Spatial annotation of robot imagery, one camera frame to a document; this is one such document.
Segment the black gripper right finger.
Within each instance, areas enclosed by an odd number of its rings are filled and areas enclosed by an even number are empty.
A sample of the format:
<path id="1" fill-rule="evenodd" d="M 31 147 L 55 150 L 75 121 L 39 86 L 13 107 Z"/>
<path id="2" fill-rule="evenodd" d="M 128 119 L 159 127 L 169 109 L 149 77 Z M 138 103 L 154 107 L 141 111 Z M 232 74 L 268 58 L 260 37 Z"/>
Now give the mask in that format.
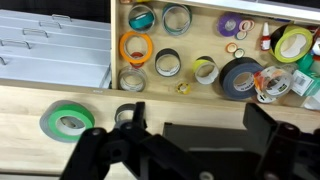
<path id="1" fill-rule="evenodd" d="M 278 123 L 257 104 L 247 103 L 243 125 L 249 136 L 250 144 L 259 154 L 263 154 L 267 150 L 272 133 Z"/>

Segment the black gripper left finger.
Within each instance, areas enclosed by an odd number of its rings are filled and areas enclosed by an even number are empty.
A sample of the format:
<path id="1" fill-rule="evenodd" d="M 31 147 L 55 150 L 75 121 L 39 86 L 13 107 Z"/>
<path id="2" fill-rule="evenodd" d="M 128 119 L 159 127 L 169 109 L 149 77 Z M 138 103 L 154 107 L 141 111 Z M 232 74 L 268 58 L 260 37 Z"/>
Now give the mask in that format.
<path id="1" fill-rule="evenodd" d="M 136 126 L 142 128 L 142 129 L 147 128 L 147 124 L 145 121 L 145 103 L 144 102 L 137 102 L 135 104 L 132 122 Z"/>

